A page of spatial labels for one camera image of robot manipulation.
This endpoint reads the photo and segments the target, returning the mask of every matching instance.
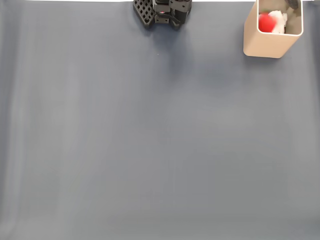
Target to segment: white object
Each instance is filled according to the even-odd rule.
[[[285,33],[285,26],[287,24],[288,16],[286,13],[281,13],[281,11],[271,11],[268,14],[276,18],[276,25],[273,28],[272,32],[274,34],[284,34]]]

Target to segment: beige container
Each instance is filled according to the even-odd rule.
[[[285,0],[256,0],[244,23],[243,52],[251,57],[281,58],[304,32],[303,5],[293,10]],[[287,13],[285,34],[261,32],[259,13],[280,10]]]

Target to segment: red ball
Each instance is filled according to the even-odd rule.
[[[259,15],[259,30],[264,33],[271,33],[277,24],[277,20],[268,13]]]

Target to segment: gray cloth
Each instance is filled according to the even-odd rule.
[[[319,16],[243,54],[251,2],[2,9],[1,240],[318,240]]]

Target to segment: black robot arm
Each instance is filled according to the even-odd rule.
[[[134,0],[133,8],[145,28],[153,24],[170,24],[179,29],[191,10],[192,0]]]

